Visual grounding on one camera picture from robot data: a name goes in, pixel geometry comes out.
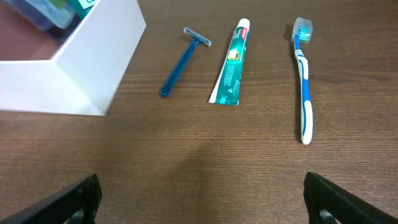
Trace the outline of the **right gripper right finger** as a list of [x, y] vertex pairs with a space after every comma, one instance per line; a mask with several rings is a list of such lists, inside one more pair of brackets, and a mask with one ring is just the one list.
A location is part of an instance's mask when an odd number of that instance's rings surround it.
[[303, 185], [303, 196], [310, 224], [397, 224], [397, 218], [372, 206], [317, 173], [307, 172]]

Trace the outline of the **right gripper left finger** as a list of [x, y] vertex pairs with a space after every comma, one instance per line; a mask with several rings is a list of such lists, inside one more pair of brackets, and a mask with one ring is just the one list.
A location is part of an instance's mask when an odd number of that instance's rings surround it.
[[10, 224], [95, 224], [102, 198], [98, 176], [91, 174], [3, 220]]

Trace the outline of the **clear dark liquid bottle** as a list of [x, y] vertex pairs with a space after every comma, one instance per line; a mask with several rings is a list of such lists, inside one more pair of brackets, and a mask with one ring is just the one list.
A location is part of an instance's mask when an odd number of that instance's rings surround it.
[[45, 32], [62, 33], [72, 25], [76, 17], [71, 4], [63, 0], [1, 0], [1, 4]]

